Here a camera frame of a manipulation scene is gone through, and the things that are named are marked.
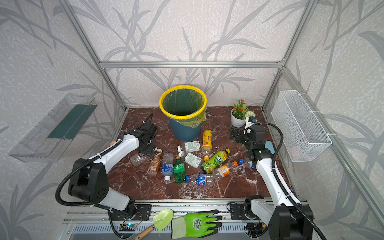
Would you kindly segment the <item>clear crushed plastic bottle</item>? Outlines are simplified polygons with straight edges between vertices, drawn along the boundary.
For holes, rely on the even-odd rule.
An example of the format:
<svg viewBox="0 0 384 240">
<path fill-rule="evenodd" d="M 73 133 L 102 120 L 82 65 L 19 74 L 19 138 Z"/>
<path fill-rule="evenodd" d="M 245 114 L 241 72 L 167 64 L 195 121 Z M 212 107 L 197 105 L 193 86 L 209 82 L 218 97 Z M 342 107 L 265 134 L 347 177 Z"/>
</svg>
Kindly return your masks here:
<svg viewBox="0 0 384 240">
<path fill-rule="evenodd" d="M 150 160 L 151 157 L 147 155 L 140 155 L 139 153 L 135 154 L 130 158 L 131 163 L 133 164 L 134 167 L 139 166 L 140 164 Z"/>
</svg>

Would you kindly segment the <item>clear Pepsi bottle blue label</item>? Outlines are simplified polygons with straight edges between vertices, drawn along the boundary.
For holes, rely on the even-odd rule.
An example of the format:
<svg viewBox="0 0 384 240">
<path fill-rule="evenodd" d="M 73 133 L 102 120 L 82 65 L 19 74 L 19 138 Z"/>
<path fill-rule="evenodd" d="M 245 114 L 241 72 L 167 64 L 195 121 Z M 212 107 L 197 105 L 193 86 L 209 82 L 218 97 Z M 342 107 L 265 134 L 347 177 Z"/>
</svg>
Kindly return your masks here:
<svg viewBox="0 0 384 240">
<path fill-rule="evenodd" d="M 255 169 L 254 163 L 250 159 L 248 159 L 248 158 L 239 159 L 239 165 L 243 165 L 243 166 L 245 166 L 246 168 L 249 168 L 249 169 Z"/>
</svg>

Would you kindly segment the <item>orange tea bottle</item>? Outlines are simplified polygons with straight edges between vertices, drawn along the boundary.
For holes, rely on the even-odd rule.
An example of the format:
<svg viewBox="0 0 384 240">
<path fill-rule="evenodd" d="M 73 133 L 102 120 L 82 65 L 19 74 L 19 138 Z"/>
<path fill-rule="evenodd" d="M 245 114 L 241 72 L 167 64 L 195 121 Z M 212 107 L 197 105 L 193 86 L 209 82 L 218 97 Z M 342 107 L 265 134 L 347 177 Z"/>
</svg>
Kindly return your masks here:
<svg viewBox="0 0 384 240">
<path fill-rule="evenodd" d="M 149 174 L 150 176 L 156 176 L 158 174 L 162 155 L 163 155 L 163 150 L 158 149 L 154 158 L 150 163 L 147 174 Z"/>
</svg>

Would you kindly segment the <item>water bottle blue label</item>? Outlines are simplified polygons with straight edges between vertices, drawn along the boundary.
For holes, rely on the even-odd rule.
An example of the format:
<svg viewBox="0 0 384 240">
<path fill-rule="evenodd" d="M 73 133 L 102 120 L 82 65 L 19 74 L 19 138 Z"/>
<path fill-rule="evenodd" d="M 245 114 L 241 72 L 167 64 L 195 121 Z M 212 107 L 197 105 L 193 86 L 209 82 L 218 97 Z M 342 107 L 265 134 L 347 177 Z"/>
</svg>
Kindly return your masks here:
<svg viewBox="0 0 384 240">
<path fill-rule="evenodd" d="M 174 154 L 164 153 L 162 174 L 164 176 L 165 183 L 169 183 L 171 181 L 171 176 L 174 173 L 174 160 L 175 160 Z"/>
</svg>

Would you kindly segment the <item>yellow orange drink bottle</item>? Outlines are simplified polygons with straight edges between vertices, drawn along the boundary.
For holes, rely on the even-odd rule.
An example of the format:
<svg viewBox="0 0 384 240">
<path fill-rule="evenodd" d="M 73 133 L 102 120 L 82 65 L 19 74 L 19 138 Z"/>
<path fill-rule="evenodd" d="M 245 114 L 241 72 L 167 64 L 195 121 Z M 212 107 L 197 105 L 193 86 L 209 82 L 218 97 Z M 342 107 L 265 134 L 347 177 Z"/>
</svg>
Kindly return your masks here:
<svg viewBox="0 0 384 240">
<path fill-rule="evenodd" d="M 205 130 L 203 132 L 203 149 L 205 151 L 209 151 L 212 149 L 212 131 L 211 130 Z"/>
</svg>

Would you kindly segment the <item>orange cap clear bottle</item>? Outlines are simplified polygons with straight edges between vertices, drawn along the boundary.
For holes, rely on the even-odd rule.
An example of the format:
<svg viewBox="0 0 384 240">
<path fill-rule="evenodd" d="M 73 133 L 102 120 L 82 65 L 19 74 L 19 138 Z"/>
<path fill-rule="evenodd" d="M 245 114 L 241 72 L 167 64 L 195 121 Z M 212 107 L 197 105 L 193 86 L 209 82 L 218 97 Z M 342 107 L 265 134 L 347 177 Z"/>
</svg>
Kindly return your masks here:
<svg viewBox="0 0 384 240">
<path fill-rule="evenodd" d="M 226 163 L 221 167 L 213 170 L 214 179 L 218 182 L 227 175 L 233 173 L 238 167 L 237 162 Z"/>
</svg>

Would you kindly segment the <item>green soda bottle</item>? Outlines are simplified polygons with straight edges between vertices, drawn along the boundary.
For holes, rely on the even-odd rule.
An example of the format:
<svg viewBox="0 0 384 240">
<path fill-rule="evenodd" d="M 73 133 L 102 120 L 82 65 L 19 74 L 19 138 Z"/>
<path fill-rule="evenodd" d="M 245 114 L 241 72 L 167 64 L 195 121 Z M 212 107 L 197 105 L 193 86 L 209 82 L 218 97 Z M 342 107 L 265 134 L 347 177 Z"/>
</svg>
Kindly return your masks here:
<svg viewBox="0 0 384 240">
<path fill-rule="evenodd" d="M 178 184 L 182 184 L 186 181 L 185 165 L 180 157 L 176 157 L 176 162 L 174 164 L 174 181 Z"/>
</svg>

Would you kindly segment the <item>green label juice bottle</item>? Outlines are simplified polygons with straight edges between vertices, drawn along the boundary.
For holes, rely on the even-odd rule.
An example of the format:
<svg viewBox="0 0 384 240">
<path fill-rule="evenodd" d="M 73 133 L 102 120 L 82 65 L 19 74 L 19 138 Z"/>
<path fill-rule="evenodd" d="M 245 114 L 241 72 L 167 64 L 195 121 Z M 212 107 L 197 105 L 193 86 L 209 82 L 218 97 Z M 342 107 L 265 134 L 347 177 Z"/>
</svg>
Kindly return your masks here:
<svg viewBox="0 0 384 240">
<path fill-rule="evenodd" d="M 202 164 L 203 170 L 207 174 L 210 174 L 217 166 L 221 165 L 227 160 L 230 152 L 231 151 L 229 149 L 218 151 L 215 155 L 213 155 L 212 158 Z"/>
</svg>

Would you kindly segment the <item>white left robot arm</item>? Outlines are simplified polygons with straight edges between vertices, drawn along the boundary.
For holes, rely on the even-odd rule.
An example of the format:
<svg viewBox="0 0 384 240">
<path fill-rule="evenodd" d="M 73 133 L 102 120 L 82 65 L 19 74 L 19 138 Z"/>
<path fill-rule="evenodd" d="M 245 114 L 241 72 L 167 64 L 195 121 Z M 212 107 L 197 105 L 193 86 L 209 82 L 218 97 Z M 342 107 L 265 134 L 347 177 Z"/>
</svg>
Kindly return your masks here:
<svg viewBox="0 0 384 240">
<path fill-rule="evenodd" d="M 152 156 L 156 150 L 153 143 L 156 133 L 157 126 L 145 121 L 138 129 L 125 131 L 104 151 L 75 161 L 72 172 L 58 185 L 56 201 L 63 206 L 89 205 L 134 215 L 137 211 L 135 200 L 110 187 L 108 172 L 132 151 Z"/>
</svg>

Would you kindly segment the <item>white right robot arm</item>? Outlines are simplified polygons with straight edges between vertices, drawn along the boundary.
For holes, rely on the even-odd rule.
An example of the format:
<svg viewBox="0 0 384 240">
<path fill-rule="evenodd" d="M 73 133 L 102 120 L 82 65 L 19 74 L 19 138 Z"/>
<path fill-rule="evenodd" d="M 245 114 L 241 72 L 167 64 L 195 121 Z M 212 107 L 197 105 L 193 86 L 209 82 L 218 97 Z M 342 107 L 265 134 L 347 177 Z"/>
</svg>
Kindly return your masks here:
<svg viewBox="0 0 384 240">
<path fill-rule="evenodd" d="M 238 133 L 240 143 L 245 145 L 246 153 L 257 172 L 262 176 L 270 193 L 272 203 L 261 197 L 247 197 L 244 212 L 247 218 L 260 219 L 268 227 L 272 240 L 311 240 L 313 233 L 320 239 L 326 239 L 314 222 L 313 212 L 303 205 L 290 190 L 276 164 L 276 158 L 284 142 L 282 131 L 268 123 L 280 135 L 280 142 L 274 151 L 267 148 L 265 141 L 265 123 L 259 123 L 252 117 L 246 121 L 243 133 Z"/>
</svg>

